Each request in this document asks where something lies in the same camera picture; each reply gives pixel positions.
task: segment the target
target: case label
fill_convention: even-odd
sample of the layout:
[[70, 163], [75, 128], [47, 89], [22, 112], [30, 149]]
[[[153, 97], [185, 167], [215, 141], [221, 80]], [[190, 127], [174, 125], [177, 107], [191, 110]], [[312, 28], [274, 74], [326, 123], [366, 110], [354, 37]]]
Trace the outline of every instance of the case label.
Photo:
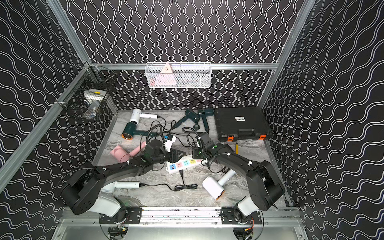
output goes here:
[[244, 117], [235, 117], [236, 121], [240, 122], [240, 121], [245, 121], [245, 118]]

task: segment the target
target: red wire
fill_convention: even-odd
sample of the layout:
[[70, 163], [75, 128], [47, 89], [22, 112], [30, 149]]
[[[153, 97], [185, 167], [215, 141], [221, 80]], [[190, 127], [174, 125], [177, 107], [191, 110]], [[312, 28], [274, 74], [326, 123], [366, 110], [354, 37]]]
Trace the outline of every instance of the red wire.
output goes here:
[[253, 220], [253, 217], [251, 217], [251, 218], [252, 218], [252, 227], [251, 227], [251, 228], [247, 228], [247, 229], [245, 229], [245, 231], [248, 231], [248, 230], [252, 229], [253, 226], [255, 225], [255, 221]]

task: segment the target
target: hair dryer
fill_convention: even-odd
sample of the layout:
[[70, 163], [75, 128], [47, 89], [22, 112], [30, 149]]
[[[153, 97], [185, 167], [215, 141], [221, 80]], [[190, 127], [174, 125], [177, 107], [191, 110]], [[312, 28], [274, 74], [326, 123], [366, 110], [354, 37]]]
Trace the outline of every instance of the hair dryer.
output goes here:
[[188, 119], [191, 119], [192, 121], [195, 122], [195, 125], [193, 126], [195, 130], [200, 129], [200, 126], [199, 126], [200, 116], [194, 111], [192, 111], [191, 109], [187, 109], [185, 111], [185, 116], [182, 119], [180, 119], [175, 125], [173, 125], [170, 129], [173, 130], [175, 128], [178, 128], [183, 122], [187, 121]]
[[[133, 138], [133, 135], [143, 135], [147, 136], [148, 131], [141, 131], [136, 130], [136, 125], [139, 123], [140, 118], [154, 118], [157, 119], [156, 114], [148, 114], [148, 113], [141, 113], [141, 110], [138, 108], [133, 109], [131, 119], [129, 120], [129, 123], [125, 125], [125, 128], [123, 132], [121, 133], [121, 136], [124, 139], [131, 140]], [[151, 132], [151, 137], [158, 137], [160, 134]]]
[[203, 119], [205, 131], [209, 135], [209, 126], [207, 122], [207, 117], [214, 115], [214, 110], [212, 108], [205, 108], [197, 110], [197, 114]]

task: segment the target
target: wire basket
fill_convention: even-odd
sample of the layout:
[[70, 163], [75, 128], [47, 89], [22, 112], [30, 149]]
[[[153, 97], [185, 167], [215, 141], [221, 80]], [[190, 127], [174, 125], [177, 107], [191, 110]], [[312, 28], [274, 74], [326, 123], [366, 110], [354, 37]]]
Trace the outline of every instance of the wire basket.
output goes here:
[[147, 63], [145, 76], [150, 88], [209, 88], [211, 63]]
[[113, 88], [117, 74], [107, 68], [93, 66], [80, 79], [64, 102], [59, 103], [68, 116], [97, 119]]

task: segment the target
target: white wire basket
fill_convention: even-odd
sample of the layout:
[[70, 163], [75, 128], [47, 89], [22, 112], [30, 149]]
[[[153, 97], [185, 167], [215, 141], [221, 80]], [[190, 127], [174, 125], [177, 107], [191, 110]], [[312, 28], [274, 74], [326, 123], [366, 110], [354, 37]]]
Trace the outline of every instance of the white wire basket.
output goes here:
[[211, 87], [211, 63], [147, 63], [145, 76], [150, 88], [209, 88]]

